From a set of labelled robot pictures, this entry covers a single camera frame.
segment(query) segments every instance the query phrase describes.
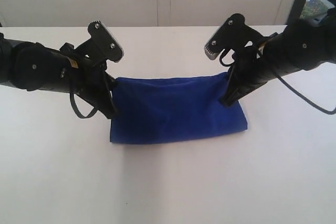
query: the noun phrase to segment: screw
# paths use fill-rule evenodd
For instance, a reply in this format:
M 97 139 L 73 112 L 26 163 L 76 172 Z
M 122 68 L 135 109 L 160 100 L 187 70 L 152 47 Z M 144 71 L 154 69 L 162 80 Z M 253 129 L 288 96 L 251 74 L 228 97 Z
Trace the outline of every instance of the screw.
M 61 78 L 64 78 L 64 76 L 65 76 L 65 71 L 66 71 L 66 69 L 63 68 L 63 69 L 62 69 L 62 72 L 61 72 L 61 76 L 60 76 Z

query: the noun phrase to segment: blue towel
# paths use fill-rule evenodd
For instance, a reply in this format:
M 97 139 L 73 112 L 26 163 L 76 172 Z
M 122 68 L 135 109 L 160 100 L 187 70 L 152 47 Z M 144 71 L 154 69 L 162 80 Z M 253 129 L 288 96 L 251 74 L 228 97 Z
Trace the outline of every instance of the blue towel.
M 159 144 L 246 130 L 239 103 L 224 108 L 218 101 L 226 89 L 226 75 L 118 78 L 112 91 L 118 114 L 111 122 L 110 142 Z

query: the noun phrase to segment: white tabletop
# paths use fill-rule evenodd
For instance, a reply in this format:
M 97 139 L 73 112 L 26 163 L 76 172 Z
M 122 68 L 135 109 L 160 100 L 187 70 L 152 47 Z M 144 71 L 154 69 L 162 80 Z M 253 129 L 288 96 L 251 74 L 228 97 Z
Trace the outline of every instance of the white tabletop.
M 283 26 L 256 27 L 264 35 Z M 123 46 L 114 76 L 169 78 L 225 71 L 203 52 L 215 27 L 111 28 Z M 59 48 L 86 28 L 2 28 Z M 285 79 L 336 105 L 336 67 Z M 110 121 L 80 120 L 67 94 L 0 87 L 0 223 L 335 223 L 336 116 L 269 82 L 241 100 L 246 132 L 198 141 L 109 143 Z M 79 101 L 80 108 L 89 107 Z

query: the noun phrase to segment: yellow label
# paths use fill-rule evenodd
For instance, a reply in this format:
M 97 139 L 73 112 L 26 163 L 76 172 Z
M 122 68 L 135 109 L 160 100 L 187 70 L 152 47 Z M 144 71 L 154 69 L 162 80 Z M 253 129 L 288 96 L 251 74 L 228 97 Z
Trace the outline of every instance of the yellow label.
M 72 66 L 73 68 L 78 68 L 78 64 L 77 64 L 76 61 L 70 59 L 69 57 L 67 57 L 67 58 L 68 58 L 68 60 L 70 61 L 70 64 L 71 64 L 71 66 Z

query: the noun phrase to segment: blue cloth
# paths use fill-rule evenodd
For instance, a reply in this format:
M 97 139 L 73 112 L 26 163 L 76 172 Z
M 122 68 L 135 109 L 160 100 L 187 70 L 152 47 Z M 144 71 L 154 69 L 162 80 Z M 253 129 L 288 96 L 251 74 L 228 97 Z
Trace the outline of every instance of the blue cloth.
M 118 78 L 112 97 L 118 114 L 110 141 L 158 144 L 221 136 L 244 131 L 247 122 L 238 102 L 224 108 L 218 101 L 225 76 L 130 79 Z

